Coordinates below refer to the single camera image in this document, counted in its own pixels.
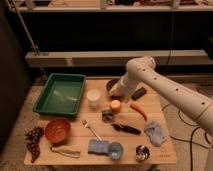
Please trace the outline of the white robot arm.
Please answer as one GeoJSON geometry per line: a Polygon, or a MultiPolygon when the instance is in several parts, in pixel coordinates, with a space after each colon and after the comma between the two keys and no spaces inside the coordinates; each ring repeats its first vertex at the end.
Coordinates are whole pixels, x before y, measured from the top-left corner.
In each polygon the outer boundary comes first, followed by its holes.
{"type": "Polygon", "coordinates": [[[152,57],[129,60],[125,75],[110,90],[110,94],[131,96],[137,85],[143,82],[210,133],[213,130],[213,99],[158,74],[155,66],[152,57]]]}

